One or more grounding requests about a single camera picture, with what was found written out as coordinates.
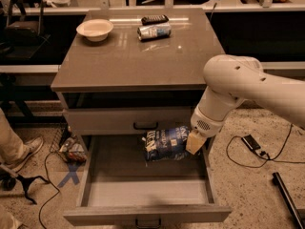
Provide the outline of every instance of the brown countertop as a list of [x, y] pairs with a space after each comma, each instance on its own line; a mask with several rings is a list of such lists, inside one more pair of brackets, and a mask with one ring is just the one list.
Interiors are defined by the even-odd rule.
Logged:
[[[140, 19], [149, 14], [169, 16], [170, 37], [139, 41]], [[51, 84], [54, 91], [200, 89], [203, 66], [224, 53], [202, 9], [95, 10], [85, 20], [95, 18], [110, 19], [112, 32], [99, 43], [75, 36]]]

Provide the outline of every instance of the closed drawer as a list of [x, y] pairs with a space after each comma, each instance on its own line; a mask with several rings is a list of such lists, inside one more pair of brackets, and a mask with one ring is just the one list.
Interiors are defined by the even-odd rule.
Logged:
[[182, 222], [220, 222], [230, 207], [215, 203], [205, 151], [196, 158], [146, 162], [141, 135], [97, 135], [74, 210], [75, 226], [157, 227]]
[[78, 135], [140, 134], [145, 130], [190, 125], [190, 107], [112, 108], [65, 110], [72, 131]]

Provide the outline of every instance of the silver can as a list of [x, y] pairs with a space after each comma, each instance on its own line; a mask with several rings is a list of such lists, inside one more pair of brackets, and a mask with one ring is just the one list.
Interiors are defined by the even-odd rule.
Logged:
[[171, 25], [169, 22], [142, 26], [137, 29], [139, 39], [153, 39], [157, 37], [169, 36], [171, 34]]

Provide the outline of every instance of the shoe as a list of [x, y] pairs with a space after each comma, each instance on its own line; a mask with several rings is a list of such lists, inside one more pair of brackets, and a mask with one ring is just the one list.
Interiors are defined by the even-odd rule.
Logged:
[[23, 166], [27, 163], [29, 158], [35, 155], [36, 153], [38, 153], [38, 151], [41, 149], [43, 144], [44, 144], [44, 139], [42, 136], [39, 136], [36, 139], [25, 142], [25, 145], [28, 146], [29, 148], [29, 152], [27, 156], [24, 159], [18, 160], [17, 162], [12, 163], [10, 165], [6, 164], [6, 166], [9, 169], [13, 170], [14, 172], [19, 172], [23, 168]]

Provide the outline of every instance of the bowl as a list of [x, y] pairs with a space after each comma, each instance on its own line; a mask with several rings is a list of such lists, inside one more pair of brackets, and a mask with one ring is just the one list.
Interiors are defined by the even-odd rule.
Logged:
[[106, 19], [92, 19], [80, 24], [76, 31], [91, 42], [100, 42], [107, 38], [113, 29], [113, 23]]

